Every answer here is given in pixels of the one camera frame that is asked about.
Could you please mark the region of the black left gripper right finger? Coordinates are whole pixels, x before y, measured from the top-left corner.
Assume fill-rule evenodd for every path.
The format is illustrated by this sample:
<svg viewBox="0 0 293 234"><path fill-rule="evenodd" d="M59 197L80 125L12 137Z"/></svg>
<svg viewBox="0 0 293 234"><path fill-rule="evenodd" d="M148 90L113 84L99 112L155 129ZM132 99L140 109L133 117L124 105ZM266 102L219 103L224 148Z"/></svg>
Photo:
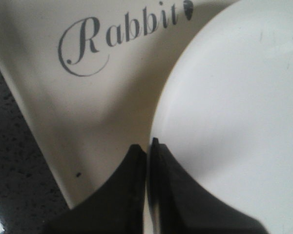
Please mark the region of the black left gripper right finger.
<svg viewBox="0 0 293 234"><path fill-rule="evenodd" d="M256 219L222 202L197 183L165 144L153 138L150 208L157 234L265 234Z"/></svg>

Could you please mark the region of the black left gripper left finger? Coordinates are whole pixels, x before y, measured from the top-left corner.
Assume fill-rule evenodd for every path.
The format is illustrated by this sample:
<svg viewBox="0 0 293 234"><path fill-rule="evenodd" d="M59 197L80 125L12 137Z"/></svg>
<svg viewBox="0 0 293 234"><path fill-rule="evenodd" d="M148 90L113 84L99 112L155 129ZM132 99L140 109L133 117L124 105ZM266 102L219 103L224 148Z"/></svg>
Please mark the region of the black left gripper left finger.
<svg viewBox="0 0 293 234"><path fill-rule="evenodd" d="M147 155L133 144L111 177L89 198L50 221L44 234L141 234Z"/></svg>

